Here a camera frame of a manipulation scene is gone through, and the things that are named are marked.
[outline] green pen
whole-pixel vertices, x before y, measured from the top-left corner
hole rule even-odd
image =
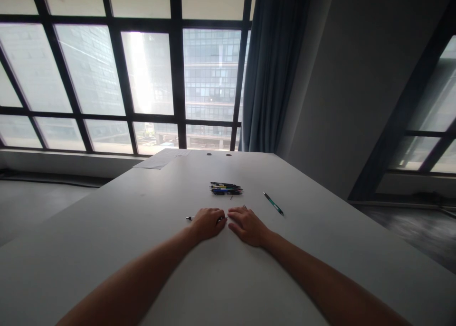
[[[284,212],[280,209],[280,207],[278,207],[273,201],[271,198],[269,198],[269,196],[263,192],[263,194],[265,195],[265,197],[269,200],[269,202],[272,204],[273,207],[275,207],[275,209],[277,210],[277,212],[279,212],[281,215],[284,215]]]

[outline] table surface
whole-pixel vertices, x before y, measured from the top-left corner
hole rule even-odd
[[[110,274],[166,240],[201,207],[246,204],[414,325],[453,325],[456,277],[274,154],[192,151],[132,168],[0,248],[2,325],[53,325]],[[214,196],[210,181],[245,189]],[[263,196],[267,192],[285,218]],[[265,251],[228,228],[192,250],[143,325],[326,325]]]

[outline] paper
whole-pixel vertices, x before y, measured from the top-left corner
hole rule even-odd
[[[165,167],[171,160],[178,156],[187,156],[191,150],[189,149],[173,149],[165,148],[159,151],[157,154],[152,155],[147,160],[140,162],[134,167],[137,168],[150,168],[150,169],[162,169]]]

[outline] large window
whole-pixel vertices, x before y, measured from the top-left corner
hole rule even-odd
[[[0,0],[0,146],[237,150],[254,4]]]
[[[427,83],[391,169],[456,173],[456,36]]]

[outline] blue curtain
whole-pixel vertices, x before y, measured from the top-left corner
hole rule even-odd
[[[275,152],[310,0],[256,0],[239,150]]]

